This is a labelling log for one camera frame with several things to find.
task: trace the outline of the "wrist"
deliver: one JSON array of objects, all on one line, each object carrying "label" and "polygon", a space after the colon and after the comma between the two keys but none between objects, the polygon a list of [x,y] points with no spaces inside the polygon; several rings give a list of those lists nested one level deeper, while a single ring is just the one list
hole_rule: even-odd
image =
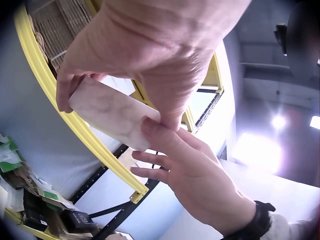
[{"label": "wrist", "polygon": [[222,235],[231,235],[247,226],[255,216],[256,203],[251,199],[239,196],[230,209],[230,218],[225,221],[221,229],[217,229]]}]

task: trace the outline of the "marble tile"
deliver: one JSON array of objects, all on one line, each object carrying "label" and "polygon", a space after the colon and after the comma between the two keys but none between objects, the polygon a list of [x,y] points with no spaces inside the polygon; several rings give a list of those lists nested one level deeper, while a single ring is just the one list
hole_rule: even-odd
[{"label": "marble tile", "polygon": [[150,147],[140,130],[142,117],[160,122],[155,109],[90,77],[81,82],[69,104],[90,126],[138,151]]}]

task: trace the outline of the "black box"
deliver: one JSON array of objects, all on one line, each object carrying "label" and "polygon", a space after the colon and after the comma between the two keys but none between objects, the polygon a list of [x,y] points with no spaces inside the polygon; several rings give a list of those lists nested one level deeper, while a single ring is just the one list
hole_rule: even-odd
[{"label": "black box", "polygon": [[70,233],[90,233],[97,228],[89,215],[84,212],[64,210],[60,218]]},{"label": "black box", "polygon": [[25,209],[22,219],[25,226],[41,232],[44,232],[48,227],[45,217],[32,209]]},{"label": "black box", "polygon": [[23,191],[22,220],[25,226],[44,232],[48,223],[44,216],[44,202],[40,197],[33,195],[26,189]]}]

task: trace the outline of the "hand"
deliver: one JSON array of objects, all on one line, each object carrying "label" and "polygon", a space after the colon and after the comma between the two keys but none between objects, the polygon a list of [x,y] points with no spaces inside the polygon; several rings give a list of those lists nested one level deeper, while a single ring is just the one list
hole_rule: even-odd
[{"label": "hand", "polygon": [[68,48],[57,77],[57,105],[94,74],[131,78],[145,88],[161,123],[178,131],[192,92],[203,82],[215,48],[250,0],[105,0]]},{"label": "hand", "polygon": [[132,167],[133,174],[168,184],[194,218],[224,236],[253,219],[255,202],[237,190],[208,145],[182,128],[174,133],[150,118],[144,120],[141,130],[152,149],[166,156],[135,151],[133,158],[169,171]]}]

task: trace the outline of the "white sleeve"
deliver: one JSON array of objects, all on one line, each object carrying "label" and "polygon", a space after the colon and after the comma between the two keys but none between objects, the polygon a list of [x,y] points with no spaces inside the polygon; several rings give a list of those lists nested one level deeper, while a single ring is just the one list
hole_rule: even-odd
[{"label": "white sleeve", "polygon": [[302,240],[308,236],[312,230],[309,221],[298,221],[288,223],[284,216],[271,213],[271,227],[260,240]]}]

